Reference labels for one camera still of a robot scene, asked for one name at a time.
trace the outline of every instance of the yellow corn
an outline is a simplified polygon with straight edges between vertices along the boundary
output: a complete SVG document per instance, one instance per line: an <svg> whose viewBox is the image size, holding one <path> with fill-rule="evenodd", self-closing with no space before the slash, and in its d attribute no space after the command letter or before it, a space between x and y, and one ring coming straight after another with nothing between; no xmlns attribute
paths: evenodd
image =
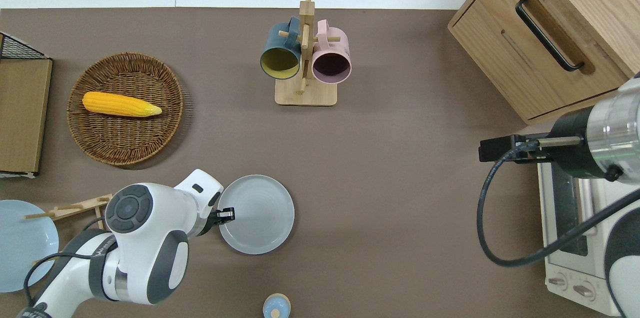
<svg viewBox="0 0 640 318"><path fill-rule="evenodd" d="M162 109L148 101L121 94L87 92L82 97L87 110L105 115L126 117L149 117L162 113Z"/></svg>

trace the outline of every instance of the oven window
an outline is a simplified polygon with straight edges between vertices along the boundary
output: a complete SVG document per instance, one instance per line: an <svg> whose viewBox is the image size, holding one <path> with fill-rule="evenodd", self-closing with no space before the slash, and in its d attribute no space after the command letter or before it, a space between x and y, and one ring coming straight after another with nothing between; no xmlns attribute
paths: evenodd
<svg viewBox="0 0 640 318"><path fill-rule="evenodd" d="M580 194L578 180L565 173L557 163L551 163L551 177L553 179L553 201L555 206L555 229L560 237L580 223ZM560 248L568 254L586 257L589 253L587 237L581 235Z"/></svg>

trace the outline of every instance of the mug rack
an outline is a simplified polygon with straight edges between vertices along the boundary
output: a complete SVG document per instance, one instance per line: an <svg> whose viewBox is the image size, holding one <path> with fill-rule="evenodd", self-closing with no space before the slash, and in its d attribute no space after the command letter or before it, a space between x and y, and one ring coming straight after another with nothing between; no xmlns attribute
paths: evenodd
<svg viewBox="0 0 640 318"><path fill-rule="evenodd" d="M322 83L314 79L311 58L314 42L316 3L311 0L300 1L299 19L301 57L300 70L290 79L275 81L275 101L281 106L334 106L338 103L338 85ZM286 31L279 31L279 35L287 37ZM340 37L328 37L329 42L339 42Z"/></svg>

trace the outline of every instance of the wicker basket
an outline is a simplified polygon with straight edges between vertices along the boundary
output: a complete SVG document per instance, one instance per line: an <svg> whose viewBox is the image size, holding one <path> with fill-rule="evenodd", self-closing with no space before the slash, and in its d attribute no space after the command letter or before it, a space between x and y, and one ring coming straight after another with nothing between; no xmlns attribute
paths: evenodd
<svg viewBox="0 0 640 318"><path fill-rule="evenodd" d="M150 117L121 117L88 111L89 91L146 100L162 108ZM183 90L160 60L141 53L119 53L91 65L71 90L66 118L75 143L87 156L113 166L140 163L164 148L183 117Z"/></svg>

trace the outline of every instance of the metal cylinder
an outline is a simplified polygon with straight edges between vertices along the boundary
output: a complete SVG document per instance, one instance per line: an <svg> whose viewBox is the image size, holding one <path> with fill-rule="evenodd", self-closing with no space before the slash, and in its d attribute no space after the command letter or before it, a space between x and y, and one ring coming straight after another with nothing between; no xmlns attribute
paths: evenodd
<svg viewBox="0 0 640 318"><path fill-rule="evenodd" d="M620 182L638 184L640 79L632 79L622 87L614 97L595 104L585 133L589 151L602 171L606 172L611 165L619 166L622 168Z"/></svg>

